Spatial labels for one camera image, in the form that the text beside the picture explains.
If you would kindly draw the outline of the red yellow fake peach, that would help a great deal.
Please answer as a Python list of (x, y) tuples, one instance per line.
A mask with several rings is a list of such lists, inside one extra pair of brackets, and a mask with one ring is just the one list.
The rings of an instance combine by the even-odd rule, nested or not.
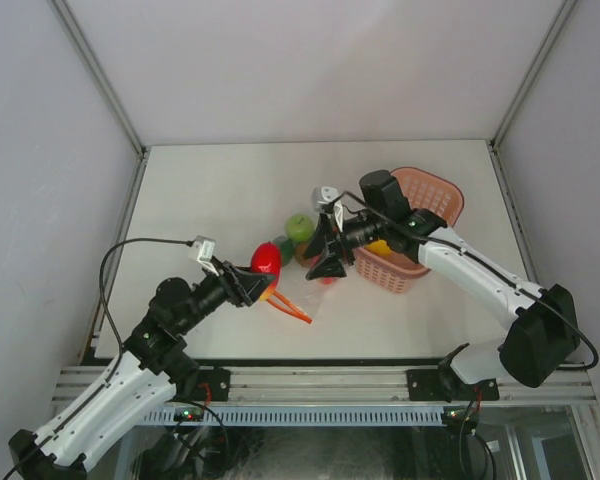
[(272, 242), (259, 245), (251, 257), (250, 270), (254, 273), (271, 274), (273, 276), (273, 281), (260, 296), (261, 301), (266, 301), (275, 291), (281, 269), (282, 258), (279, 247)]

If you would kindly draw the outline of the clear zip top bag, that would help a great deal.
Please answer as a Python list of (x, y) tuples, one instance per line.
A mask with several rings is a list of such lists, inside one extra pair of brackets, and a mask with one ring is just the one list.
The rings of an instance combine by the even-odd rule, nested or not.
[(295, 258), (287, 266), (282, 266), (275, 291), (263, 302), (285, 315), (311, 324), (333, 285), (321, 285), (318, 280), (307, 281), (305, 275), (308, 269), (300, 266)]

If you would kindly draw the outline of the yellow fake pear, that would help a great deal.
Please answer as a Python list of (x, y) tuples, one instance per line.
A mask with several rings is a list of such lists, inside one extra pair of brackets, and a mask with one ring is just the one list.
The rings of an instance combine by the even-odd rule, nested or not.
[(391, 249), (384, 240), (377, 240), (366, 246), (366, 249), (377, 256), (387, 256)]

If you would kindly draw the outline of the red fake apple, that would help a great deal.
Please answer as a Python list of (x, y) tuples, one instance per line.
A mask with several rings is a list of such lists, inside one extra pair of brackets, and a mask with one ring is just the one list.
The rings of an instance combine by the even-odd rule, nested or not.
[(320, 278), (318, 279), (319, 283), (321, 285), (334, 285), (337, 282), (340, 281), (340, 278), (338, 277), (326, 277), (326, 278)]

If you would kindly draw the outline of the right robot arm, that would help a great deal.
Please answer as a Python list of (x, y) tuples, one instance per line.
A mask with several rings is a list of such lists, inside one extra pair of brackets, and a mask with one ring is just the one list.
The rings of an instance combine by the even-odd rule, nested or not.
[(343, 193), (331, 187), (313, 192), (319, 214), (305, 257), (313, 264), (307, 279), (343, 278), (355, 261), (354, 252), (376, 240), (410, 261), (443, 275), (478, 300), (506, 329), (502, 340), (465, 343), (438, 364), (441, 391), (460, 399), (474, 386), (510, 376), (539, 387), (579, 347), (571, 293), (560, 285), (546, 289), (526, 281), (469, 246), (439, 215), (414, 208), (398, 180), (386, 170), (363, 176), (361, 207), (343, 216)]

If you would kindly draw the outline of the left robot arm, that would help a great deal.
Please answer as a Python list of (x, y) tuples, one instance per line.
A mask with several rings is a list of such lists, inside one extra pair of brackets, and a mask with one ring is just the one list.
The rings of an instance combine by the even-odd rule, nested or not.
[(46, 424), (11, 437), (13, 472), (24, 479), (85, 479), (148, 413), (195, 395), (199, 366), (185, 352), (186, 334), (225, 303), (253, 305), (279, 278), (229, 262), (215, 265), (219, 271), (206, 273), (197, 285), (179, 277), (160, 283), (102, 374)]

